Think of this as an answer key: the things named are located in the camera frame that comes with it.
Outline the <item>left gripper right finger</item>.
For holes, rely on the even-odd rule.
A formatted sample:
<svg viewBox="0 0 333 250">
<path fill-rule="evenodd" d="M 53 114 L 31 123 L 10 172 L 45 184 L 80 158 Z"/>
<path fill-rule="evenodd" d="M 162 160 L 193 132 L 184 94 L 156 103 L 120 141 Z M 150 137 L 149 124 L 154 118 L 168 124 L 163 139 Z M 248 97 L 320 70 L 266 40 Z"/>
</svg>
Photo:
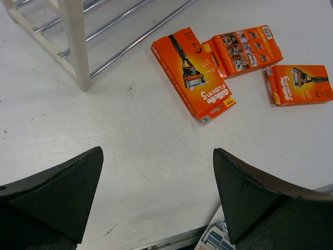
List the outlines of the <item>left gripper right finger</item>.
<svg viewBox="0 0 333 250">
<path fill-rule="evenodd" d="M 284 181 L 222 148 L 213 168 L 236 249 L 332 249 L 332 194 Z"/>
</svg>

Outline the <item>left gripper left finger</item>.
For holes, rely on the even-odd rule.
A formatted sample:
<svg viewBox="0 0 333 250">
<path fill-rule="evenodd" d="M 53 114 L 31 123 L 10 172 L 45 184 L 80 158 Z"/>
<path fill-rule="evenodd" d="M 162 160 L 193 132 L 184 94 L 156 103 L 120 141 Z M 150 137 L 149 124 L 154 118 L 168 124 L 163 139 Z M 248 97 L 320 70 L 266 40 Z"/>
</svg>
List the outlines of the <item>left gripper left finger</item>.
<svg viewBox="0 0 333 250">
<path fill-rule="evenodd" d="M 76 249 L 82 243 L 104 154 L 93 147 L 1 185 L 1 249 Z"/>
</svg>

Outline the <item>small blue cartridge pack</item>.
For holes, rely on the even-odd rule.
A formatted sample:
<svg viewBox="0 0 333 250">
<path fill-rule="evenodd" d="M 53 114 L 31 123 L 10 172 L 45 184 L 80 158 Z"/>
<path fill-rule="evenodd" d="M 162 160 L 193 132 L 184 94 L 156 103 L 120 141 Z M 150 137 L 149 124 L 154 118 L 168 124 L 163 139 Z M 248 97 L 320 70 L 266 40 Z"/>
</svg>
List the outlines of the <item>small blue cartridge pack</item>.
<svg viewBox="0 0 333 250">
<path fill-rule="evenodd" d="M 223 208 L 220 206 L 198 241 L 195 250 L 235 250 L 230 242 Z"/>
</svg>

